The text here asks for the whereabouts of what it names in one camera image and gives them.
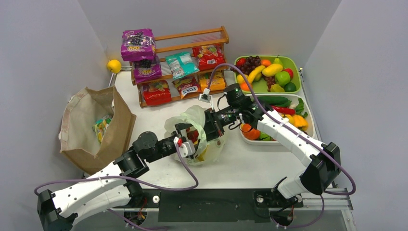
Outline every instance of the brown paper bag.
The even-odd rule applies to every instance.
[[[113,118],[99,144],[92,127],[107,114]],[[61,153],[92,175],[128,150],[135,119],[115,87],[99,91],[84,88],[71,98],[64,111]]]

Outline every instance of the orange vegetable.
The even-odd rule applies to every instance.
[[[267,66],[269,66],[271,64],[272,64],[272,62],[270,60],[268,60],[268,59],[261,60],[261,65],[263,65],[263,66],[267,67]]]
[[[261,135],[261,132],[259,130],[252,128],[251,125],[249,124],[243,124],[241,126],[241,130],[242,130],[243,136],[252,141],[258,139],[259,135]]]
[[[250,91],[248,85],[246,84],[246,82],[241,83],[240,87],[241,87],[241,90]]]

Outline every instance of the red apple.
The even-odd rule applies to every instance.
[[[291,80],[293,79],[293,71],[291,69],[286,68],[283,71],[286,71],[287,73],[289,73],[289,76],[291,77]]]

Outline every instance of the white table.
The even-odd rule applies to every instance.
[[[226,71],[225,76],[228,84],[234,82],[232,72]],[[116,77],[115,86],[132,113],[137,116],[131,143],[144,131],[154,132],[160,140],[164,138],[164,124],[168,118],[179,116],[195,104],[204,108],[209,107],[207,103],[189,99],[141,108],[138,89],[131,84],[130,78],[129,71],[120,72]],[[302,90],[298,95],[304,98]],[[221,94],[214,95],[214,104],[220,96]],[[222,99],[220,108],[226,106],[226,100]],[[190,167],[198,178],[200,189],[271,188],[283,177],[305,169],[300,161],[283,146],[249,145],[243,141],[238,129],[226,130],[229,132],[229,139],[220,158],[216,162]],[[194,180],[183,165],[172,156],[149,163],[148,166],[150,171],[139,179],[172,188],[194,184]]]

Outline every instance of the purple snack packet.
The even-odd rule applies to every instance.
[[[136,83],[159,78],[162,75],[160,60],[154,55],[153,60],[143,59],[133,62],[133,76]]]
[[[154,59],[156,42],[151,29],[125,30],[120,53],[123,61]]]

